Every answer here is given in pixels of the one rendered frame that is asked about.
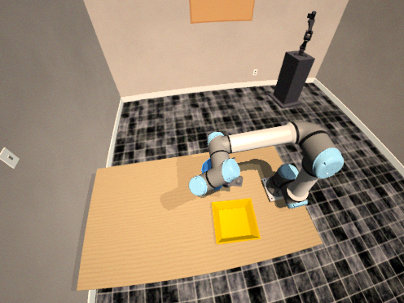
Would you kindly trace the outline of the blue pail with white handle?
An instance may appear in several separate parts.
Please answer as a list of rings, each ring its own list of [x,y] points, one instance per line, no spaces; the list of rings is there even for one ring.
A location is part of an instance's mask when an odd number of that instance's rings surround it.
[[[207,170],[211,169],[212,165],[211,165],[211,160],[210,158],[208,160],[206,160],[203,165],[202,165],[202,173],[206,172]],[[221,187],[215,188],[214,191],[221,189]]]

